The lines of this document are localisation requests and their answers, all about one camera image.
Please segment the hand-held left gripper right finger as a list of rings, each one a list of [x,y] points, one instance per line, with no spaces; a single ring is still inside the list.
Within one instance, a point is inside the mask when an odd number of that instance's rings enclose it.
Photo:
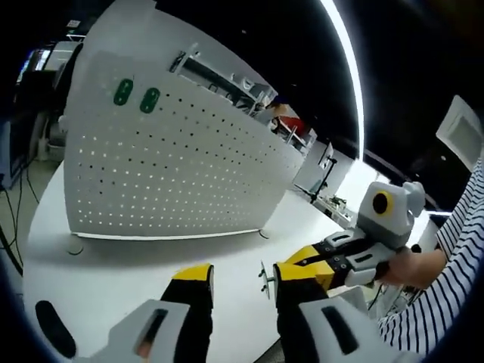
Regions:
[[[273,265],[277,329],[286,362],[420,362],[383,342],[375,321],[341,296],[329,297],[329,267]]]

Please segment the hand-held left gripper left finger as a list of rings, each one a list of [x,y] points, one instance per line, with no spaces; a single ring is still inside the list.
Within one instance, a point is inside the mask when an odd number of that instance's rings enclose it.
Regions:
[[[82,362],[205,362],[213,332],[209,263],[177,271],[159,300],[149,299],[110,329],[107,345]]]

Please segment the person's right hand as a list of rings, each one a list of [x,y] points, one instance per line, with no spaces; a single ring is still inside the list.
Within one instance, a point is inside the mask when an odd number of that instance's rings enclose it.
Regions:
[[[388,269],[377,280],[384,284],[399,286],[412,286],[417,284],[416,275],[418,273],[421,255],[409,249],[395,254],[388,261]]]

